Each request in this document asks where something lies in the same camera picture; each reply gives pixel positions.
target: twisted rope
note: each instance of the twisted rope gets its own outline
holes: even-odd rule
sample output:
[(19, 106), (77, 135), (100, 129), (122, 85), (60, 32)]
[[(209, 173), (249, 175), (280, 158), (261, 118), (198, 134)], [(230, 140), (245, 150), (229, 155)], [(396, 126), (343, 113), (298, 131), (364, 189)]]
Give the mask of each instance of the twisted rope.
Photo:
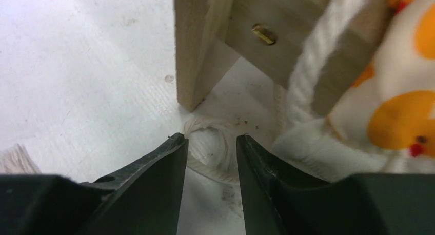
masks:
[(302, 54), (289, 79), (287, 117), (292, 125), (313, 119), (311, 103), (314, 87), (329, 56), (350, 21), (363, 8), (366, 0), (331, 0), (326, 11), (305, 40)]
[[(191, 134), (203, 129), (214, 129), (219, 136), (219, 153), (214, 155), (204, 155), (201, 143), (194, 141)], [(239, 176), (230, 174), (231, 167), (237, 167), (235, 152), (235, 133), (233, 126), (225, 120), (196, 116), (188, 120), (183, 127), (183, 134), (189, 141), (189, 152), (187, 156), (187, 166), (200, 175), (223, 184), (238, 185)], [(207, 157), (210, 161), (206, 165), (193, 156), (193, 153)]]

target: white fabric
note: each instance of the white fabric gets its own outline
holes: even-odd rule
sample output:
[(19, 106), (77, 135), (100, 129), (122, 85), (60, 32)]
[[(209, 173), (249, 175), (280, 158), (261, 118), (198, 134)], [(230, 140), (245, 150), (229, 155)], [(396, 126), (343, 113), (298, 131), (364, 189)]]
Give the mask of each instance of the white fabric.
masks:
[[(435, 24), (435, 17), (427, 16), (434, 3), (414, 0), (394, 16), (366, 71), (334, 105), (328, 118), (343, 141), (401, 154), (419, 144), (423, 154), (435, 156), (435, 58), (416, 47), (422, 20)], [(425, 41), (434, 49), (435, 41)], [(419, 136), (426, 143), (420, 144)]]
[(337, 140), (325, 119), (301, 123), (272, 145), (274, 155), (317, 178), (336, 182), (354, 173), (435, 173), (431, 158), (366, 153)]
[(16, 144), (11, 148), (0, 151), (0, 173), (37, 174), (41, 173), (41, 171), (30, 159), (26, 148)]

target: orange polka dot fabric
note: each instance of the orange polka dot fabric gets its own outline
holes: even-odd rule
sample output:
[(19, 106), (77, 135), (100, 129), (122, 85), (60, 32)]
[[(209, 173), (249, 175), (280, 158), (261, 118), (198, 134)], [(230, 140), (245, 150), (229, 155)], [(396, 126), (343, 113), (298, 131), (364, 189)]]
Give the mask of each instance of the orange polka dot fabric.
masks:
[(435, 157), (435, 0), (403, 1), (373, 59), (327, 118), (340, 140), (362, 149)]

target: white rope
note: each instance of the white rope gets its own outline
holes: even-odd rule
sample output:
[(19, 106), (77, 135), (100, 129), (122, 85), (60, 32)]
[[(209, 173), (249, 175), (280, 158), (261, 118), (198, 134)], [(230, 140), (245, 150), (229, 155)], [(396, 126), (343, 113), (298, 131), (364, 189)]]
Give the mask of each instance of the white rope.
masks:
[(24, 146), (15, 144), (13, 147), (0, 150), (1, 174), (39, 174), (38, 166), (32, 161)]
[[(313, 32), (304, 43), (303, 53), (298, 58), (294, 72), (289, 79), (289, 90), (287, 91), (287, 118), (292, 123), (306, 122), (313, 119), (310, 105), (313, 101), (314, 87), (320, 77), (320, 72), (326, 64), (330, 54), (334, 51), (341, 34), (346, 30), (352, 18), (363, 7), (365, 0), (331, 0), (325, 13), (316, 23)], [(274, 103), (276, 120), (279, 133), (286, 130), (285, 113), (285, 92), (286, 90), (274, 85)], [(189, 141), (189, 154), (187, 166), (214, 181), (224, 184), (239, 184), (239, 177), (236, 173), (228, 173), (230, 166), (236, 162), (235, 135), (232, 125), (220, 119), (197, 116), (187, 121), (183, 134), (189, 138), (192, 132), (214, 128), (219, 133), (220, 147), (222, 153), (210, 157), (211, 162), (204, 164), (194, 157), (194, 154), (205, 156), (205, 152), (195, 146), (194, 141)]]
[[(202, 152), (206, 147), (202, 147), (201, 143), (206, 144), (207, 142), (194, 141), (191, 138), (193, 132), (209, 128), (215, 129), (219, 134), (220, 146), (217, 150), (218, 153), (214, 155), (206, 155), (206, 152)], [(237, 156), (235, 152), (236, 135), (230, 123), (213, 117), (196, 116), (184, 124), (183, 134), (189, 139), (187, 166), (190, 169), (216, 182), (230, 185), (239, 184), (237, 173), (230, 173), (232, 167), (237, 168)], [(207, 165), (202, 163), (194, 157), (193, 153), (207, 157), (209, 163)]]
[(305, 40), (303, 52), (289, 79), (287, 116), (291, 124), (313, 119), (310, 106), (322, 68), (350, 21), (365, 5), (365, 1), (331, 0), (311, 35)]

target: wooden stand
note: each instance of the wooden stand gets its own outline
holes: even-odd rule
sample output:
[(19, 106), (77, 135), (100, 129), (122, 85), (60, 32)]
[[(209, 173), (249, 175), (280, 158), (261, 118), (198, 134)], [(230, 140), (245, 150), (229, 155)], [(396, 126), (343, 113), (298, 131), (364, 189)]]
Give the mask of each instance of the wooden stand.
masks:
[[(174, 0), (177, 99), (193, 111), (242, 56), (287, 86), (301, 46), (329, 0)], [(325, 115), (367, 65), (390, 13), (370, 0), (352, 22), (317, 85), (314, 112)], [(267, 45), (251, 30), (263, 24), (277, 36)]]

